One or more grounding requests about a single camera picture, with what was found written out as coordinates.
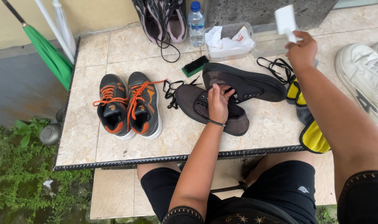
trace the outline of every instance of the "white umbrella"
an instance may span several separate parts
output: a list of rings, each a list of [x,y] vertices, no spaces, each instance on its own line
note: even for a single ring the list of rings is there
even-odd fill
[[[42,15],[45,17],[45,20],[47,21],[48,25],[51,27],[52,31],[54,32],[57,40],[59,41],[60,45],[62,46],[62,49],[63,51],[65,52],[67,58],[69,59],[69,61],[74,64],[74,55],[76,54],[76,43],[74,41],[74,38],[73,38],[73,35],[71,35],[71,39],[73,40],[73,46],[74,46],[74,51],[72,53],[71,49],[72,47],[70,47],[71,45],[71,40],[69,39],[67,42],[64,37],[62,36],[62,34],[59,32],[59,30],[57,29],[57,27],[55,26],[51,16],[49,15],[48,11],[46,10],[44,4],[42,3],[41,0],[34,0],[36,3],[37,3],[37,6],[40,8],[41,12],[42,12]]]
[[[69,47],[72,56],[74,57],[76,55],[76,41],[74,40],[72,31],[67,24],[66,14],[62,9],[62,4],[59,2],[59,0],[52,0],[52,5],[55,8],[57,29],[59,30],[67,46]]]

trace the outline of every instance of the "stone pillar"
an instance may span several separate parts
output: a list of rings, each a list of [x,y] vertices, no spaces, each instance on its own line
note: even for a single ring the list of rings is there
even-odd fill
[[[299,28],[318,26],[338,0],[204,0],[206,27],[248,22],[275,22],[276,9],[294,5]]]

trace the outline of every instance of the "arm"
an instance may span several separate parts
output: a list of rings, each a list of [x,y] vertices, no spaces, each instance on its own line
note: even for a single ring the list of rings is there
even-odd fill
[[[287,45],[288,57],[306,103],[332,148],[338,198],[351,175],[378,170],[378,126],[313,67],[316,41],[305,32],[295,32],[295,35],[303,40],[298,45]]]
[[[225,124],[228,119],[228,99],[234,90],[225,94],[228,86],[214,84],[209,90],[210,119]],[[208,123],[192,150],[179,176],[169,210],[177,206],[196,209],[205,219],[216,160],[224,127]]]

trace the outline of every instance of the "bracelet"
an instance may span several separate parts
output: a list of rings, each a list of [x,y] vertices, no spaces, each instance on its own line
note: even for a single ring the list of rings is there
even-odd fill
[[[226,126],[225,124],[218,123],[218,122],[213,121],[213,120],[210,120],[210,119],[207,119],[207,121],[208,121],[208,122],[211,122],[211,123],[213,123],[213,124],[216,124],[216,125],[220,125],[220,126],[222,126],[222,127],[225,127],[225,126]]]

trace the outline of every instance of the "black shoelace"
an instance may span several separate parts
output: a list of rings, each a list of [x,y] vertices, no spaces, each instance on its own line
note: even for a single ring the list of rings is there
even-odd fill
[[[192,85],[192,86],[201,85],[202,83],[195,84],[195,82],[197,81],[197,79],[199,77],[200,77],[200,75],[196,79],[194,79],[191,83],[189,83],[189,85]],[[173,84],[178,84],[178,83],[180,83],[179,86],[183,85],[183,81],[182,80],[181,81],[176,81],[176,82],[173,82],[173,83],[170,83],[168,80],[164,81],[163,92],[166,93],[166,95],[164,96],[164,98],[167,99],[167,100],[170,99],[170,98],[172,98],[171,102],[167,106],[168,109],[171,109],[171,108],[178,109],[177,100],[175,99],[175,90],[176,89],[172,88],[172,86],[171,86]]]
[[[260,64],[258,62],[259,59],[263,59],[263,60],[266,60],[266,61],[270,62],[269,65],[268,65],[268,67],[263,66],[262,64]],[[268,69],[275,76],[275,78],[278,79],[283,84],[289,84],[289,83],[291,83],[291,80],[295,79],[293,68],[285,60],[283,60],[281,58],[277,58],[275,61],[270,61],[270,60],[268,60],[266,58],[259,57],[259,58],[257,58],[257,64],[259,66],[261,66],[261,67],[264,67],[264,68]],[[279,67],[285,69],[287,80],[285,80],[284,78],[282,78],[279,75],[277,75],[277,74],[280,74],[280,73],[278,73],[277,71],[275,71],[274,69],[272,69],[274,65],[279,66]]]
[[[173,13],[175,12],[175,10],[176,10],[177,8],[179,8],[182,4],[183,4],[183,2],[182,2],[181,4],[179,4],[179,3],[178,3],[178,0],[172,0],[172,4],[171,4],[171,5],[168,5],[167,8],[165,9],[165,11],[166,11],[167,9],[169,9],[169,11],[168,11],[168,16],[165,17],[165,18],[162,20],[162,27],[163,27],[163,29],[165,30],[164,33],[167,34],[167,36],[168,36],[168,42],[165,42],[165,41],[164,41],[164,38],[166,37],[165,34],[162,35],[162,40],[158,39],[157,36],[153,37],[154,39],[156,39],[157,46],[160,47],[160,54],[161,54],[162,58],[163,58],[166,62],[169,62],[169,63],[175,63],[175,62],[177,62],[177,61],[180,59],[180,57],[181,57],[181,52],[178,50],[178,48],[176,48],[174,45],[171,44],[171,37],[170,37],[170,35],[169,35],[168,31],[167,31],[167,24],[169,23],[169,20],[171,19],[172,14],[173,14]],[[178,58],[177,58],[175,61],[168,61],[167,59],[164,58],[164,55],[163,55],[163,49],[166,49],[166,48],[168,48],[169,46],[172,46],[172,47],[175,48],[175,50],[177,50],[177,52],[178,52]]]

